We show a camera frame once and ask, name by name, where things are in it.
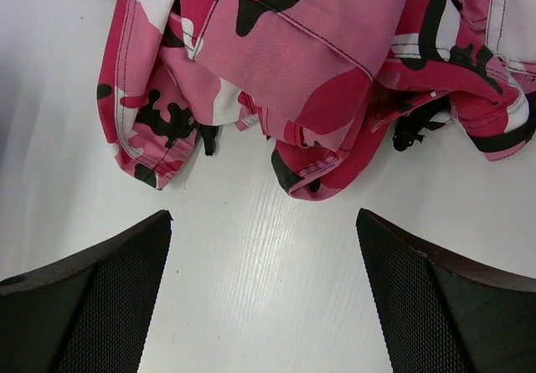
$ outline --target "white surface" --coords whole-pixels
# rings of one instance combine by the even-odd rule
[[[141,373],[390,372],[358,248],[360,207],[495,267],[536,277],[536,144],[488,163],[456,126],[389,140],[348,190],[286,197],[257,129],[227,128],[163,192],[105,144],[95,86],[114,0],[2,0],[0,279],[156,210],[173,243]]]

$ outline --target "drawstring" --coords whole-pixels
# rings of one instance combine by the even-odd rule
[[[451,103],[448,98],[443,96],[416,108],[408,116],[401,117],[394,130],[394,149],[405,151],[415,141],[422,142],[425,136],[419,134],[419,132],[423,128],[433,131],[443,127],[444,123],[433,122],[432,118],[440,111],[447,110],[450,106]]]
[[[219,126],[199,125],[199,132],[204,144],[204,154],[212,157],[216,151],[216,137],[218,136]]]

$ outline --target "wooden surface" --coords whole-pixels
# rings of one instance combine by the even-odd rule
[[[536,277],[536,144],[489,163],[449,126],[384,143],[322,203],[288,198],[258,128],[227,127],[163,192],[120,171],[95,86],[114,0],[1,0],[0,280],[159,209],[173,243],[141,373],[390,372],[355,232],[366,207],[440,246]]]

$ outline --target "pink garment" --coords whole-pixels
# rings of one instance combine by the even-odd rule
[[[536,122],[536,0],[117,0],[97,89],[120,167],[157,189],[199,124],[257,120],[276,176],[326,199],[389,124],[445,97],[488,159]]]

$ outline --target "cloth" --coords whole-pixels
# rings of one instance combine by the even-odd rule
[[[257,120],[286,192],[326,199],[389,124],[447,96],[490,160],[534,131],[536,0],[117,0],[97,99],[120,167],[161,189],[198,126]]]

